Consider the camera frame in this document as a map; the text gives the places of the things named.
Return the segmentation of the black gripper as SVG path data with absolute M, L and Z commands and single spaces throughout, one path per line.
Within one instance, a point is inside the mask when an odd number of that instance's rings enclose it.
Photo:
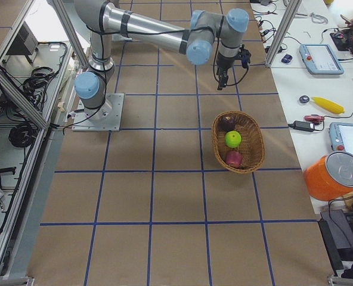
M 235 48 L 229 48 L 223 43 L 219 43 L 218 55 L 216 56 L 216 65 L 218 67 L 218 87 L 217 90 L 221 91 L 227 86 L 228 74 L 227 71 L 234 65 L 234 62 L 239 60 L 241 66 L 247 69 L 250 65 L 251 53 L 248 49 L 241 44 Z

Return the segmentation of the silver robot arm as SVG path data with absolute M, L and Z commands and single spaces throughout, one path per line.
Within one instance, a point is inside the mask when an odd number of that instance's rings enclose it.
M 93 123 L 105 121 L 113 111 L 106 95 L 107 82 L 114 73 L 112 35 L 174 50 L 195 66 L 209 61 L 213 43 L 218 40 L 214 78 L 219 90 L 228 86 L 228 70 L 235 61 L 249 68 L 250 52 L 243 45 L 249 15 L 243 9 L 234 8 L 226 15 L 195 10 L 189 29 L 120 9 L 113 1 L 75 1 L 75 10 L 91 35 L 88 69 L 76 78 L 75 91 L 86 118 Z

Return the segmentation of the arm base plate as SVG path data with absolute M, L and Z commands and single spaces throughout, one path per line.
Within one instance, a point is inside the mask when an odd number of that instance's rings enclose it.
M 83 111 L 75 114 L 74 125 L 71 126 L 72 131 L 119 131 L 124 98 L 125 94 L 123 93 L 106 94 L 106 101 L 97 114 L 94 114 L 92 110 L 85 109 L 82 101 L 79 101 L 79 108 Z

